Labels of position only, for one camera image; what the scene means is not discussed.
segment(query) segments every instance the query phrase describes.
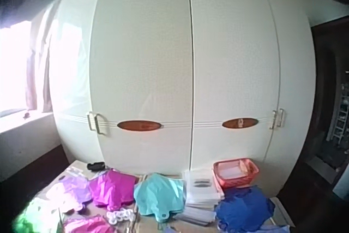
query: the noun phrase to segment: white wardrobe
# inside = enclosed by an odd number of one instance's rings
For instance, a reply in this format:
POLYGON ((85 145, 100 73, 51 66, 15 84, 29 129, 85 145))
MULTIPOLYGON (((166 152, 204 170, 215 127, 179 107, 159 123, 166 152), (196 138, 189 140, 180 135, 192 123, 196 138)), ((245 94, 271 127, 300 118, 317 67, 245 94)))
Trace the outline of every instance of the white wardrobe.
POLYGON ((315 56, 299 0, 61 0, 53 110, 70 160, 178 174, 248 157, 275 195, 308 132, 315 56), (256 126, 222 123, 250 117, 256 126), (123 121, 161 124, 149 132, 123 121))

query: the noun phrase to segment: pink basket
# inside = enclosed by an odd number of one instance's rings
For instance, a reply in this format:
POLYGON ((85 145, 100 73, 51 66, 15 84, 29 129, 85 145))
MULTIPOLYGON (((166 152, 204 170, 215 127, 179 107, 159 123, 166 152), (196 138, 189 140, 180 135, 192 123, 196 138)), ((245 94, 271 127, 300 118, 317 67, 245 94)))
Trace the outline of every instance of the pink basket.
POLYGON ((216 162, 213 164, 213 171, 222 188, 247 186, 260 172, 248 158, 216 162), (247 172, 242 172, 240 162, 246 166, 247 172))

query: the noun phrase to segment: magenta fabric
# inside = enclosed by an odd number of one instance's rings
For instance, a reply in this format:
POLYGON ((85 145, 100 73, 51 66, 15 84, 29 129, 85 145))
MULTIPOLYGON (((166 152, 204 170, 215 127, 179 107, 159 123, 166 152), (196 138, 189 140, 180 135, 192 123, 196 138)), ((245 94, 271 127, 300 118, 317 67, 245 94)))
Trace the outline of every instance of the magenta fabric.
POLYGON ((109 170, 89 182, 93 203, 106 206, 109 211, 119 210, 122 205, 134 201, 136 177, 109 170))
POLYGON ((80 211, 83 203, 92 199, 88 180, 84 177, 65 177, 54 184, 46 197, 55 203, 63 213, 70 210, 80 211))
POLYGON ((86 219, 69 219, 64 223, 65 233, 114 233, 117 232, 107 221, 97 215, 86 219))

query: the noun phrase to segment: door handle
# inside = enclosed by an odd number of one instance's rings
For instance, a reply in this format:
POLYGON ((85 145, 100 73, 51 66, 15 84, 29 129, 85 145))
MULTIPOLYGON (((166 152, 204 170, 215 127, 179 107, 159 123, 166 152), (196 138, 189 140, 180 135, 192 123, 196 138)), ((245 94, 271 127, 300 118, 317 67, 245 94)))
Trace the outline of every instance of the door handle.
POLYGON ((274 127, 275 127, 275 122, 276 122, 276 117, 277 117, 278 113, 276 110, 273 110, 273 123, 272 123, 272 126, 269 127, 270 130, 273 130, 274 127))
POLYGON ((89 118, 90 114, 93 115, 93 113, 92 113, 91 111, 88 112, 88 113, 86 114, 86 115, 87 115, 88 127, 89 127, 89 129, 90 129, 91 131, 94 131, 94 130, 92 129, 91 120, 90 120, 90 118, 89 118))
POLYGON ((280 109, 280 118, 279 118, 278 124, 276 125, 278 128, 281 128, 282 123, 284 122, 284 114, 285 114, 285 110, 280 109))
POLYGON ((97 134, 102 134, 101 132, 100 132, 100 129, 99 129, 99 125, 98 125, 98 114, 96 114, 95 116, 94 116, 94 123, 95 123, 95 125, 96 125, 96 131, 97 131, 97 134))

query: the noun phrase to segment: pink curtain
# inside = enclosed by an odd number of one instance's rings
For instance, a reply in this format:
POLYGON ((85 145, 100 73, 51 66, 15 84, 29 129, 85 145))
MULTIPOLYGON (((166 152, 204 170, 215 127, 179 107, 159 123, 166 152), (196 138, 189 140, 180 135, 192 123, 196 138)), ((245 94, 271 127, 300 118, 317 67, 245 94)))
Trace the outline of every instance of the pink curtain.
POLYGON ((49 68, 51 26, 60 1, 51 4, 33 20, 31 27, 31 54, 27 58, 27 109, 52 111, 49 68))

